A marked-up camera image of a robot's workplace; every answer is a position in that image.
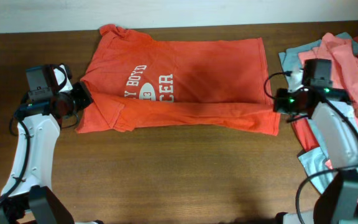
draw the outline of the wooden table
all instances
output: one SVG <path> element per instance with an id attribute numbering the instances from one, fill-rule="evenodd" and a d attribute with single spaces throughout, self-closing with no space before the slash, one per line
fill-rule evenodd
<path id="1" fill-rule="evenodd" d="M 262 37 L 273 73 L 281 70 L 279 52 L 326 32 L 357 36 L 358 22 L 139 31 L 156 40 Z M 25 69 L 65 62 L 75 82 L 84 75 L 99 40 L 96 30 L 0 34 L 0 191 L 17 144 L 7 127 L 28 89 Z M 278 78 L 272 86 L 286 85 Z M 75 220 L 98 218 L 105 223 L 217 223 L 294 212 L 295 192 L 305 172 L 296 157 L 301 146 L 284 118 L 277 137 L 202 125 L 128 133 L 76 134 L 64 129 L 55 148 L 53 191 Z M 308 185 L 301 208 L 312 208 L 317 198 Z"/>

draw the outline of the white wall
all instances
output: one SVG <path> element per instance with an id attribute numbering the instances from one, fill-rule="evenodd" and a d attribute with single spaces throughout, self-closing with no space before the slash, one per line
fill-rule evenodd
<path id="1" fill-rule="evenodd" d="M 0 32 L 358 20 L 358 0 L 0 0 Z"/>

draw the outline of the light blue fabric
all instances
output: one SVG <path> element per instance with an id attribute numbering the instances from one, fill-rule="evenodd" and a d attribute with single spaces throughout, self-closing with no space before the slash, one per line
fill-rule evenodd
<path id="1" fill-rule="evenodd" d="M 347 32 L 338 34 L 336 37 L 342 39 L 352 39 L 352 37 Z M 317 40 L 310 44 L 287 49 L 285 52 L 278 53 L 283 71 L 292 71 L 295 66 L 298 66 L 298 68 L 302 68 L 302 64 L 300 62 L 298 54 L 301 52 L 307 52 L 309 50 L 312 50 L 314 47 L 319 47 L 320 44 L 321 44 L 321 40 Z M 353 39 L 352 39 L 352 49 L 353 49 L 353 54 L 357 55 L 358 43 Z M 316 149 L 313 149 L 303 154 L 302 156 L 299 157 L 299 160 L 302 163 L 303 167 L 305 168 L 306 173 L 308 175 L 311 175 L 314 174 L 315 172 L 328 169 L 325 166 L 325 162 L 327 161 L 328 158 L 328 153 L 327 153 L 327 148 L 323 135 L 318 130 L 314 121 L 309 119 L 308 123 L 320 147 L 317 147 Z M 311 182 L 316 187 L 316 189 L 322 194 L 325 191 L 326 187 L 329 185 L 329 183 L 331 183 L 333 178 L 334 178 L 333 174 L 326 174 L 312 179 Z"/>

